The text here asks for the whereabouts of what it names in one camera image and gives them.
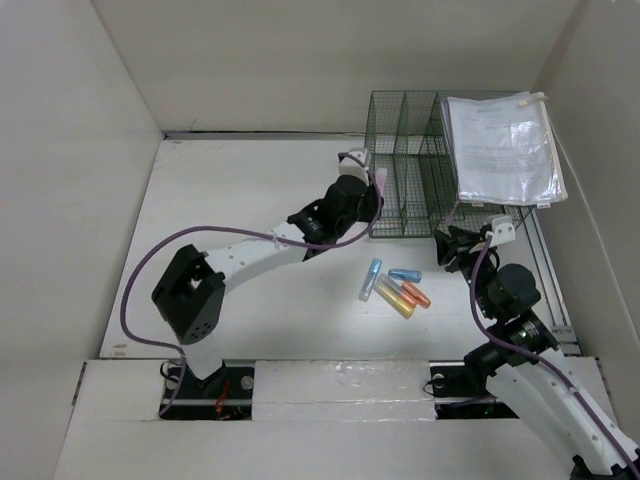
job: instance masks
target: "wire mesh organizer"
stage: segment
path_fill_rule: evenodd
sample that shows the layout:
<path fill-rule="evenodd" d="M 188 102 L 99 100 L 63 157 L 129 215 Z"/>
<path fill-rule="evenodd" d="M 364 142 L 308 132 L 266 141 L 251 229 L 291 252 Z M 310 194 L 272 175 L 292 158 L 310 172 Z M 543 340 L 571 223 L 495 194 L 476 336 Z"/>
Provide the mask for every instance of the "wire mesh organizer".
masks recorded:
<path fill-rule="evenodd" d="M 374 91 L 365 147 L 373 168 L 386 168 L 385 204 L 372 237 L 432 237 L 451 224 L 479 230 L 489 215 L 508 213 L 518 227 L 531 212 L 494 204 L 459 203 L 454 167 L 444 137 L 440 101 L 447 97 L 486 100 L 515 92 L 455 90 Z"/>

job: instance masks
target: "white wall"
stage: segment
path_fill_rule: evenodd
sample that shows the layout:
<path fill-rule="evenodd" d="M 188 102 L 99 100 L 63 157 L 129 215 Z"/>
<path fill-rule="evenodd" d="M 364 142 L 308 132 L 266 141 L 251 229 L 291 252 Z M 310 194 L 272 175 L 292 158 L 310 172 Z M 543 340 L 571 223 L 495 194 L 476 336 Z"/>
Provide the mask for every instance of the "white wall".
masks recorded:
<path fill-rule="evenodd" d="M 89 0 L 0 0 L 0 469 L 53 475 L 160 132 Z"/>
<path fill-rule="evenodd" d="M 371 90 L 529 89 L 576 0 L 93 0 L 163 130 L 364 131 Z"/>
<path fill-rule="evenodd" d="M 565 166 L 570 199 L 541 222 L 584 351 L 600 357 L 618 418 L 640 439 L 640 2 L 578 13 L 539 82 L 576 178 Z"/>

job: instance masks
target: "white table surface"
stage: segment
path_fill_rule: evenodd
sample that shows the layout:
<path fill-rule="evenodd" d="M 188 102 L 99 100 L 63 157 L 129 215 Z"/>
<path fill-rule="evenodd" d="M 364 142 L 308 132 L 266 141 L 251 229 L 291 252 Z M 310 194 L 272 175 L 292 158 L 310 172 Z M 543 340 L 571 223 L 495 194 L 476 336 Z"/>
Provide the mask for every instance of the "white table surface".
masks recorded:
<path fill-rule="evenodd" d="M 100 356 L 175 355 L 130 341 L 119 324 L 124 284 L 151 247 L 193 225 L 267 231 L 322 197 L 337 177 L 336 154 L 357 146 L 362 146 L 362 138 L 163 141 Z M 189 243 L 203 250 L 241 239 L 193 234 L 156 255 L 133 289 L 128 309 L 131 330 L 175 343 L 150 298 L 171 257 Z M 500 247 L 500 255 L 503 264 L 521 263 L 539 277 L 524 228 L 518 229 L 516 242 Z M 431 308 L 417 309 L 405 320 L 375 293 L 368 303 L 360 302 L 358 291 L 374 257 L 382 259 L 385 271 L 421 270 L 420 288 L 431 298 Z M 534 310 L 547 325 L 554 323 L 554 305 L 546 295 Z M 446 273 L 436 264 L 433 239 L 370 238 L 277 269 L 227 295 L 216 337 L 225 359 L 461 359 L 485 341 L 473 324 L 462 275 Z"/>

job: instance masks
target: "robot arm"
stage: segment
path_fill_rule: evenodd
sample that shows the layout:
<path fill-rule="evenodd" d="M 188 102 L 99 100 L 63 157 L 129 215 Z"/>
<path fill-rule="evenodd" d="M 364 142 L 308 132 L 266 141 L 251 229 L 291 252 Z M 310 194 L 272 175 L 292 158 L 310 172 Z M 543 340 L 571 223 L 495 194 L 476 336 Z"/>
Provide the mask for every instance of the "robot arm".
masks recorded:
<path fill-rule="evenodd" d="M 356 222 L 374 220 L 381 205 L 368 173 L 367 150 L 353 149 L 339 160 L 338 179 L 324 198 L 290 215 L 266 238 L 203 252 L 187 245 L 162 275 L 151 298 L 203 389 L 217 389 L 224 373 L 214 329 L 227 293 L 269 270 L 310 260 L 335 245 Z"/>
<path fill-rule="evenodd" d="M 439 264 L 449 272 L 462 271 L 469 283 L 477 268 L 478 306 L 486 317 L 497 320 L 487 329 L 492 341 L 465 356 L 461 378 L 510 407 L 565 466 L 570 468 L 573 461 L 572 479 L 635 478 L 632 464 L 640 466 L 638 445 L 580 384 L 557 341 L 531 310 L 541 298 L 533 274 L 521 265 L 494 266 L 477 251 L 489 230 L 513 232 L 509 227 L 513 226 L 493 222 L 480 233 L 456 227 L 449 228 L 450 235 L 436 233 Z M 496 342 L 518 348 L 507 349 Z M 543 363 L 552 365 L 572 386 Z"/>

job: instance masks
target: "blue marker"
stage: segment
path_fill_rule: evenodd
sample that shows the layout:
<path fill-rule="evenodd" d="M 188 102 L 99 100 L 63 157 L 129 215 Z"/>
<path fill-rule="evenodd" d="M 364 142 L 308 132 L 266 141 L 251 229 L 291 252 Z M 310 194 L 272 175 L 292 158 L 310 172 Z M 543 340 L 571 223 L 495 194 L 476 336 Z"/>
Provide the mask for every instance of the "blue marker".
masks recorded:
<path fill-rule="evenodd" d="M 376 283 L 376 278 L 378 278 L 378 273 L 380 273 L 380 268 L 382 267 L 382 260 L 374 258 L 373 262 L 371 262 L 371 266 L 369 267 L 369 271 L 367 272 L 367 276 L 364 279 L 364 284 L 362 285 L 362 289 L 360 290 L 360 300 L 366 302 L 369 300 L 369 296 L 371 295 L 371 290 L 373 290 L 373 284 Z"/>
<path fill-rule="evenodd" d="M 418 270 L 404 270 L 402 268 L 392 268 L 389 270 L 389 276 L 396 280 L 404 280 L 411 283 L 420 283 L 420 280 L 422 280 L 422 272 Z"/>

